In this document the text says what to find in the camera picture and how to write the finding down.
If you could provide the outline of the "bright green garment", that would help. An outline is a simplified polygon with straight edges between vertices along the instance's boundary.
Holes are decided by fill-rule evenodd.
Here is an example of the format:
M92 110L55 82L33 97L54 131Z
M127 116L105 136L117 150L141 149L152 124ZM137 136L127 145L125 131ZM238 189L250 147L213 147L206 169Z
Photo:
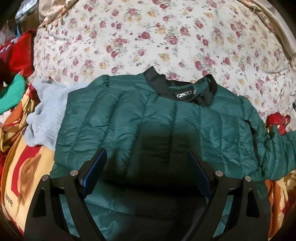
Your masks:
M22 75L17 74L8 86L1 89L1 114L18 105L25 92L25 87L25 79Z

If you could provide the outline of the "yellow red love blanket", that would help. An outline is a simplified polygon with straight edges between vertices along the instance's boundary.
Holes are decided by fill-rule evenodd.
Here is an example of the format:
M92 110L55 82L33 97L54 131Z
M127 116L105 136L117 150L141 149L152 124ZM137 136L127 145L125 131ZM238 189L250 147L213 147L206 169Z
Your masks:
M27 117L39 104L30 85L18 105L1 124L1 215L20 233L39 180L49 174L54 152L41 145L30 147L25 141Z

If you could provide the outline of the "red garment pile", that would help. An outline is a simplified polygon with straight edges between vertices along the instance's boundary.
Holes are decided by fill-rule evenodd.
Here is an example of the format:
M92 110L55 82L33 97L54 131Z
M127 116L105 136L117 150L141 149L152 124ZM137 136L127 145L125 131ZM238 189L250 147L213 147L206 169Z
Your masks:
M28 78L34 72L34 37L36 30L23 33L16 42L1 46L1 81L10 84L16 74Z

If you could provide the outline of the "dark green quilted puffer jacket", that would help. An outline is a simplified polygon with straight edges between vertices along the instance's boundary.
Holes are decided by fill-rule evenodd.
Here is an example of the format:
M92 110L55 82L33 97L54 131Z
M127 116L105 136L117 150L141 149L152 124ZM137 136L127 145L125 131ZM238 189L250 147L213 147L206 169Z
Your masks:
M295 132L267 129L255 107L211 75L191 84L154 68L102 75L68 94L52 177L107 151L89 211L107 240L180 240L206 204L187 165L194 150L227 177L250 176L270 204L265 180L295 169Z

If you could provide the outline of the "light grey fleece sweatshirt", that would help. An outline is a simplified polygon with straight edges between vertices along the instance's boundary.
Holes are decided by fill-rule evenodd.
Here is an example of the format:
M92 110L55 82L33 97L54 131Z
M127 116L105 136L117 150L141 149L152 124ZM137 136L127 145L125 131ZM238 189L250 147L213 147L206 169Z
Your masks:
M79 83L65 86L47 78L35 79L32 86L37 92L40 103L26 119L28 126L24 137L27 145L30 147L41 145L55 151L68 94L87 85Z

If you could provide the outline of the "small red cloth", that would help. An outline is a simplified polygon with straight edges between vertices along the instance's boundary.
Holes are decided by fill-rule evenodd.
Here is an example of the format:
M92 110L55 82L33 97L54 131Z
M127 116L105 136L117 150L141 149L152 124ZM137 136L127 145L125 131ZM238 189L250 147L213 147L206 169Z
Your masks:
M290 115L282 115L281 113L277 112L270 114L266 118L265 126L267 127L268 131L270 131L271 127L275 125L278 128L280 134L284 135L287 133L286 127L290 123L290 121Z

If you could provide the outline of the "floral white quilt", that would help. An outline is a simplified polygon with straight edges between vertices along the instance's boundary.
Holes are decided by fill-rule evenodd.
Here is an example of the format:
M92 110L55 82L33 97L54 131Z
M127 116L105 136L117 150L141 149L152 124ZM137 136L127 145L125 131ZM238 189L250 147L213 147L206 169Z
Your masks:
M34 41L35 74L63 84L151 66L169 80L211 74L262 118L293 110L295 61L240 1L77 1Z

